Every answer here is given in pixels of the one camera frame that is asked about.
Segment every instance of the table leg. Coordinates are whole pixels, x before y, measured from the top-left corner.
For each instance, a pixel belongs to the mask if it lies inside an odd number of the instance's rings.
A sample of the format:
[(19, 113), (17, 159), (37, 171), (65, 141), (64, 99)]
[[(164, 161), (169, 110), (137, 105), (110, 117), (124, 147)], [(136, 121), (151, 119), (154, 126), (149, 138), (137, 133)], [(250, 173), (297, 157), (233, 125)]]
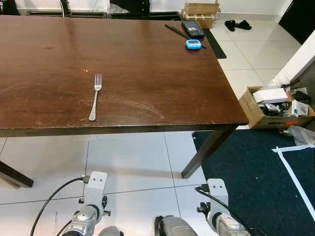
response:
[(33, 186), (33, 180), (26, 177), (24, 174), (16, 171), (0, 161), (0, 177), (11, 183), (13, 187), (22, 186), (25, 188), (31, 188)]
[(220, 147), (236, 128), (237, 125), (229, 125), (222, 130), (213, 131), (182, 171), (182, 178), (189, 178), (210, 157), (210, 155)]

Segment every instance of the open cardboard box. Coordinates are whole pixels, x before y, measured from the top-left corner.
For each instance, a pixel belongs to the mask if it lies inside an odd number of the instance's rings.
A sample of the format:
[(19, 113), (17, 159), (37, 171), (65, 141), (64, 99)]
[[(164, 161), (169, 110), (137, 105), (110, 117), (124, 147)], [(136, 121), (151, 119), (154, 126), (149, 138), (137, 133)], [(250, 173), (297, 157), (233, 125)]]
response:
[(215, 3), (186, 2), (181, 16), (186, 21), (198, 21), (203, 29), (210, 29), (218, 8), (218, 0), (215, 0)]
[(309, 107), (309, 115), (307, 117), (269, 117), (266, 116), (256, 103), (252, 93), (258, 91), (262, 87), (248, 87), (239, 102), (249, 120), (249, 127), (252, 129), (263, 128), (285, 128), (290, 125), (303, 126), (315, 118), (314, 110)]

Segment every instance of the plastic bag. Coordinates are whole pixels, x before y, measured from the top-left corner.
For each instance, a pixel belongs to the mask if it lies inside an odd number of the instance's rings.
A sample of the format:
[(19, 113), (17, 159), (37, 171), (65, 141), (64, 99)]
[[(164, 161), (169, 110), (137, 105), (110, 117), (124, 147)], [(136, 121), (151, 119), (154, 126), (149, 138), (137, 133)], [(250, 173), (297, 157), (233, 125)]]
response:
[(300, 126), (292, 125), (287, 129), (287, 132), (294, 137), (294, 142), (299, 145), (315, 145), (315, 132)]
[(102, 0), (102, 1), (98, 1), (96, 0), (94, 8), (93, 8), (93, 12), (107, 12), (109, 9), (109, 0)]
[(290, 79), (286, 76), (281, 76), (278, 74), (261, 90), (277, 89), (277, 88), (281, 88), (282, 85), (288, 85), (288, 84), (290, 84)]
[(112, 13), (129, 13), (128, 10), (121, 8), (120, 6), (116, 5), (116, 4), (110, 4), (108, 13), (112, 14)]

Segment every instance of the white tile floor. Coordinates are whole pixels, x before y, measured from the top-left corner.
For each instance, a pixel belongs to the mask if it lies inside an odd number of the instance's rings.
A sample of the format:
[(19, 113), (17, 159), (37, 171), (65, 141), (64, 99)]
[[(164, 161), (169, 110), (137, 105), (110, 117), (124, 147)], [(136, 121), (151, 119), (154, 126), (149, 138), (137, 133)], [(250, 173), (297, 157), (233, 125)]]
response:
[[(238, 98), (246, 86), (273, 79), (300, 47), (275, 22), (248, 22), (250, 31), (230, 32), (223, 21), (211, 29), (227, 55), (219, 63)], [(167, 214), (182, 216), (199, 236), (216, 235), (195, 210), (207, 201), (193, 189), (205, 183), (201, 168), (189, 179), (180, 178), (196, 152), (191, 132), (0, 138), (0, 150), (1, 161), (35, 181), (31, 189), (11, 189), (0, 181), (2, 235), (29, 235), (43, 200), (67, 180), (92, 171), (108, 173), (105, 193), (112, 211), (94, 235), (110, 225), (126, 236), (152, 235), (154, 217)], [(82, 183), (66, 187), (48, 205), (35, 235), (56, 235), (83, 194)]]

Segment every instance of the black cable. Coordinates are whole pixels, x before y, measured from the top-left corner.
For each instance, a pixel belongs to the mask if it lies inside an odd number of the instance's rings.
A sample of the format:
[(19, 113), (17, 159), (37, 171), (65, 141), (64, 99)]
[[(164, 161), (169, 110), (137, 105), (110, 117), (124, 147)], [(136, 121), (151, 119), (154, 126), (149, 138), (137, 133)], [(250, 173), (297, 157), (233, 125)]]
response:
[(63, 184), (61, 187), (59, 187), (48, 199), (47, 201), (45, 202), (45, 204), (43, 205), (43, 207), (40, 209), (35, 221), (34, 221), (34, 224), (33, 224), (33, 227), (31, 228), (31, 234), (30, 236), (33, 236), (34, 234), (34, 231), (35, 231), (35, 227), (36, 227), (36, 224), (38, 223), (38, 220), (40, 218), (40, 216), (42, 215), (45, 207), (47, 206), (47, 204), (49, 203), (49, 201), (61, 190), (63, 189), (64, 187), (66, 187), (68, 184), (72, 183), (72, 182), (75, 182), (77, 180), (83, 180), (83, 177), (79, 177), (79, 178), (74, 178), (70, 181), (68, 181), (67, 183)]
[(267, 236), (266, 233), (265, 233), (264, 231), (262, 231), (262, 230), (255, 229), (255, 228), (249, 228), (249, 229), (250, 229), (250, 230), (257, 231), (257, 232), (261, 233), (261, 234), (264, 235), (264, 236)]
[(219, 204), (221, 204), (222, 206), (224, 206), (229, 212), (231, 212), (231, 213), (235, 216), (235, 218), (244, 226), (244, 228), (249, 231), (249, 227), (248, 227), (248, 226), (240, 219), (240, 217), (239, 217), (234, 211), (232, 211), (231, 208), (229, 208), (225, 203), (223, 203), (223, 202), (220, 201), (219, 199), (217, 199), (217, 198), (211, 196), (210, 194), (207, 194), (207, 193), (203, 192), (202, 190), (199, 190), (198, 187), (195, 187), (195, 190), (196, 190), (198, 193), (200, 193), (200, 194), (202, 194), (202, 195), (204, 195), (204, 196), (206, 196), (206, 197), (208, 197), (208, 198), (211, 198), (212, 200), (214, 200), (214, 201), (216, 201), (217, 203), (219, 203)]
[(212, 200), (216, 201), (217, 203), (219, 203), (219, 204), (221, 204), (223, 207), (225, 207), (229, 212), (231, 212), (232, 215), (234, 215), (234, 217), (244, 226), (244, 228), (245, 228), (248, 232), (251, 233), (251, 230), (253, 230), (253, 231), (260, 232), (260, 233), (263, 234), (264, 236), (267, 236), (266, 233), (264, 233), (264, 232), (261, 231), (261, 230), (248, 227), (248, 226), (241, 220), (241, 218), (238, 216), (238, 214), (236, 214), (233, 210), (231, 210), (231, 208), (229, 208), (225, 203), (223, 203), (223, 202), (220, 201), (219, 199), (217, 199), (217, 198), (211, 196), (210, 194), (205, 193), (204, 191), (200, 190), (199, 187), (195, 187), (195, 190), (196, 190), (198, 193), (200, 193), (200, 194), (202, 194), (202, 195), (204, 195), (204, 196), (206, 196), (206, 197), (208, 197), (208, 198), (211, 198)]
[(68, 223), (65, 224), (65, 226), (63, 226), (63, 228), (59, 231), (58, 234), (56, 234), (56, 236), (59, 236), (61, 234), (61, 232), (71, 223), (71, 220), (68, 221)]

